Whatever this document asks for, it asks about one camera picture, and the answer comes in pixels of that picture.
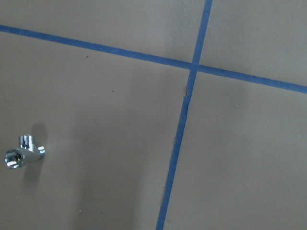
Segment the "chrome angle valve fitting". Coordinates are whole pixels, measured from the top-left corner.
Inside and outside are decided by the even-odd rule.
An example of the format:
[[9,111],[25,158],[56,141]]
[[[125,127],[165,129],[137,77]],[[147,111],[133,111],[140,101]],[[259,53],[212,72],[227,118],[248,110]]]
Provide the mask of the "chrome angle valve fitting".
[[17,169],[43,159],[45,154],[45,147],[38,147],[34,136],[23,135],[19,137],[19,147],[5,153],[4,162],[8,168]]

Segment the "brown paper table cover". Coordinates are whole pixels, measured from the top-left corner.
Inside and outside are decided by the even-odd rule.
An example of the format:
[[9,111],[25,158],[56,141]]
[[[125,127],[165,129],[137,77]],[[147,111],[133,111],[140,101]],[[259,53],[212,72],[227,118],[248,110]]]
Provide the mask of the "brown paper table cover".
[[0,227],[306,229],[306,1],[1,1]]

